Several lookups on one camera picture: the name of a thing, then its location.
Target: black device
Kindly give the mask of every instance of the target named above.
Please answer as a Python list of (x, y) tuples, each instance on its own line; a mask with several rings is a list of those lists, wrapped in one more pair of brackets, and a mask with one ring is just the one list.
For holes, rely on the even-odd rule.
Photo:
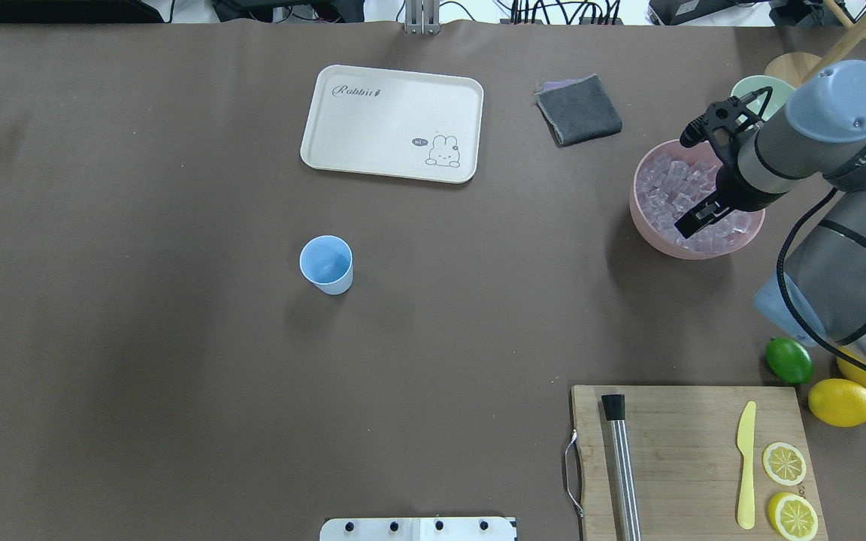
[(650, 17), (657, 24), (681, 24), (743, 2), (732, 0), (650, 0)]
[(164, 22), (140, 0), (0, 0), (0, 22), (141, 23)]
[[(783, 194), (768, 194), (752, 187), (737, 165), (740, 148), (753, 136), (749, 131), (756, 124), (763, 123), (764, 109), (770, 102), (774, 90), (764, 86), (740, 97), (731, 96), (707, 107), (707, 112), (693, 119), (680, 134), (680, 145), (684, 148), (696, 147), (709, 141), (714, 154), (724, 164), (717, 171), (717, 189), (704, 200), (690, 209), (674, 223), (684, 239), (689, 239), (708, 225), (714, 225), (724, 216), (738, 210), (755, 212), (766, 208)], [(758, 112), (748, 106), (757, 97), (764, 96)]]
[(236, 18), (270, 20), (276, 8), (308, 5), (324, 20), (363, 22), (365, 0), (213, 0), (213, 9), (220, 21)]

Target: green lime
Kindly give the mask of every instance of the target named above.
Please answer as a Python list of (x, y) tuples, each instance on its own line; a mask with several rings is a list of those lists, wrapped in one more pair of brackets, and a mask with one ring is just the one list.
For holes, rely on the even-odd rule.
[(787, 383), (807, 383), (814, 373), (810, 353), (791, 338), (774, 338), (767, 342), (767, 366)]

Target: table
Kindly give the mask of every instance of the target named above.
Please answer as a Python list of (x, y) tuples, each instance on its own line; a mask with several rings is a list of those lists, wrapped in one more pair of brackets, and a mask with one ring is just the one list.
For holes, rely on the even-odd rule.
[[(0, 26), (0, 539), (316, 539), (328, 517), (437, 513), (577, 539), (571, 385), (777, 384), (780, 332), (750, 298), (825, 191), (680, 261), (632, 225), (635, 165), (742, 76), (838, 37)], [(477, 78), (472, 181), (303, 165), (332, 64)], [(558, 148), (534, 86), (591, 72), (623, 131)], [(322, 233), (357, 257), (339, 298), (296, 264)], [(866, 538), (866, 425), (804, 424), (831, 538)]]

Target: yellow plastic knife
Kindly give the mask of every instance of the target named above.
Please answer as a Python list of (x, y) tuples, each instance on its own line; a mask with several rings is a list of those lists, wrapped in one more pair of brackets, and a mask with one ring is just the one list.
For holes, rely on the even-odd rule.
[(753, 527), (753, 418), (756, 413), (755, 401), (746, 403), (737, 425), (737, 449), (743, 456), (740, 493), (737, 495), (737, 524), (744, 530)]

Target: cable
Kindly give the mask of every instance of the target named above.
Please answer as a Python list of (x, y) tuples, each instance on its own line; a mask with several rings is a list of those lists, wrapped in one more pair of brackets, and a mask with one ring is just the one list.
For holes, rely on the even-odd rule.
[(560, 11), (562, 11), (562, 13), (563, 13), (563, 20), (567, 20), (567, 8), (560, 2), (560, 0), (556, 0), (556, 4), (557, 4), (557, 6), (560, 6)]
[(272, 24), (279, 24), (279, 23), (283, 22), (284, 20), (287, 20), (288, 18), (292, 17), (292, 6), (286, 6), (286, 9), (289, 10), (289, 13), (287, 13), (285, 17), (281, 18), (281, 20), (272, 21)]
[(321, 20), (319, 17), (315, 18), (315, 20), (309, 20), (309, 18), (306, 18), (306, 17), (300, 17), (300, 16), (297, 15), (297, 14), (291, 14), (291, 15), (292, 15), (292, 17), (296, 17), (296, 18), (298, 18), (298, 20), (308, 20), (308, 21), (320, 21), (320, 20)]
[(172, 4), (169, 5), (169, 20), (163, 22), (172, 22), (172, 14), (176, 11), (176, 0), (172, 0)]
[[(567, 17), (565, 20), (565, 23), (570, 25), (570, 24), (574, 24), (574, 18), (577, 18), (577, 15), (580, 14), (580, 10), (582, 10), (584, 8), (584, 6), (586, 6), (587, 4), (597, 4), (597, 2), (595, 2), (594, 0), (584, 0), (582, 2), (580, 2), (580, 1), (560, 2), (560, 0), (557, 0), (557, 4), (561, 7), (571, 6), (571, 5), (575, 6), (577, 4), (580, 4), (580, 7), (574, 11), (574, 15), (572, 17)], [(599, 5), (597, 5), (597, 7), (599, 10), (601, 10), (601, 13), (604, 12), (604, 9), (599, 7)]]
[(857, 22), (860, 20), (860, 17), (864, 16), (864, 14), (866, 14), (866, 2), (864, 2), (864, 7), (861, 8), (860, 11), (857, 11), (857, 17), (851, 17), (851, 14), (848, 14), (848, 17), (851, 17), (851, 22)]
[(592, 10), (594, 11), (594, 13), (590, 15), (590, 24), (594, 24), (594, 19), (599, 20), (599, 18), (604, 16), (604, 10), (602, 10), (601, 7), (599, 7), (596, 3), (591, 2), (588, 3), (586, 6), (580, 7), (580, 24), (583, 24), (583, 17), (585, 14), (587, 14), (587, 8), (594, 9)]
[(794, 316), (794, 321), (804, 329), (804, 332), (807, 332), (808, 336), (811, 336), (814, 339), (814, 342), (818, 343), (819, 346), (827, 349), (828, 352), (831, 352), (836, 357), (840, 357), (844, 359), (846, 362), (851, 363), (853, 366), (858, 367), (860, 370), (866, 372), (866, 364), (858, 362), (851, 355), (846, 355), (845, 353), (840, 352), (839, 349), (832, 346), (827, 340), (821, 337), (820, 334), (817, 333), (810, 325), (808, 325), (807, 321), (804, 321), (804, 317), (801, 316), (801, 313), (798, 312), (796, 306), (794, 306), (794, 301), (791, 301), (790, 292), (787, 291), (787, 280), (784, 280), (784, 260), (787, 259), (787, 250), (790, 250), (791, 244), (794, 243), (794, 237), (797, 237), (798, 231), (801, 230), (801, 227), (804, 227), (804, 223), (807, 223), (807, 220), (814, 216), (815, 213), (820, 211), (831, 202), (831, 199), (837, 195), (837, 189), (832, 188), (827, 195), (824, 196), (816, 205), (810, 208), (800, 219), (794, 223), (794, 227), (791, 228), (791, 232), (788, 233), (787, 238), (784, 240), (784, 244), (781, 244), (780, 253), (777, 254), (777, 287), (780, 288), (780, 297), (784, 300), (784, 305), (787, 307), (787, 310), (791, 313), (791, 316)]
[(547, 3), (544, 2), (544, 0), (537, 0), (536, 2), (533, 3), (533, 15), (532, 15), (532, 18), (530, 18), (530, 21), (532, 21), (534, 24), (536, 24), (536, 22), (537, 22), (537, 6), (540, 6), (541, 8), (543, 8), (544, 20), (547, 21), (547, 24), (550, 24), (550, 14), (547, 13)]
[[(597, 19), (597, 24), (606, 24), (607, 18), (610, 17), (610, 12), (613, 10), (614, 5), (610, 3), (610, 0), (604, 0), (604, 4), (606, 9), (601, 12), (601, 16)], [(580, 23), (583, 23), (583, 17), (580, 18)]]
[(446, 2), (441, 2), (441, 3), (440, 3), (440, 7), (442, 8), (443, 6), (448, 6), (448, 5), (450, 5), (450, 4), (455, 4), (455, 5), (459, 6), (461, 10), (466, 11), (466, 13), (467, 13), (467, 17), (470, 17), (470, 20), (471, 20), (471, 21), (474, 21), (474, 22), (477, 21), (477, 20), (474, 19), (474, 15), (472, 15), (472, 14), (470, 13), (470, 10), (468, 10), (466, 6), (464, 6), (463, 4), (460, 4), (459, 2), (454, 2), (453, 0), (446, 0)]
[[(566, 13), (563, 14), (564, 20), (567, 21), (567, 24), (568, 24), (568, 25), (570, 25), (570, 24), (574, 24), (574, 18), (577, 18), (577, 14), (580, 14), (581, 11), (586, 11), (586, 10), (587, 10), (587, 7), (588, 7), (590, 4), (594, 4), (594, 5), (595, 5), (595, 2), (588, 2), (587, 0), (584, 0), (583, 2), (567, 2), (566, 4), (564, 4), (564, 3), (561, 3), (560, 0), (557, 0), (557, 4), (560, 4), (560, 8), (563, 9), (564, 11), (567, 10), (567, 9), (564, 7), (564, 6), (566, 6), (566, 4), (580, 4), (580, 7), (577, 8), (577, 9), (574, 11), (574, 14), (571, 15), (570, 18), (567, 18), (567, 14), (566, 14)], [(580, 22), (581, 22), (581, 23), (583, 22), (583, 14), (580, 15)]]

